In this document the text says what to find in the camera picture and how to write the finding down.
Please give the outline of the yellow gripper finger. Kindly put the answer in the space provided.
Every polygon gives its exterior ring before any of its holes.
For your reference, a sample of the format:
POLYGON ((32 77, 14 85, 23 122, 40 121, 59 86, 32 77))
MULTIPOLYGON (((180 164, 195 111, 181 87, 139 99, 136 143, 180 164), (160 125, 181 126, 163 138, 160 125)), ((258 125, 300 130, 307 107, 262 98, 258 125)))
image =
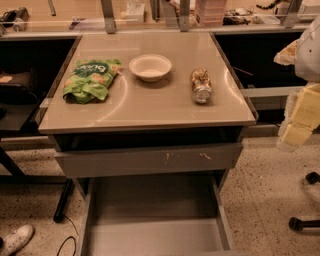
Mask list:
POLYGON ((294 40, 288 44, 275 55, 274 62, 284 66, 294 65, 298 43, 299 40, 294 40))
POLYGON ((301 147, 320 125, 320 84, 308 83, 287 97, 284 121, 278 131, 277 147, 293 152, 301 147))

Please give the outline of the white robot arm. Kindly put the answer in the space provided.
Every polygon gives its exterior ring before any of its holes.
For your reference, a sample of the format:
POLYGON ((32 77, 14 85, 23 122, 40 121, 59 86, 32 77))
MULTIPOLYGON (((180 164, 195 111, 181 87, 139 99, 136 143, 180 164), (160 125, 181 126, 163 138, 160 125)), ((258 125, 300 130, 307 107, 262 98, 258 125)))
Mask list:
POLYGON ((320 17, 274 57, 280 65, 293 65, 306 86, 287 97, 284 121, 278 131, 277 147, 293 152, 302 146, 320 125, 320 17))

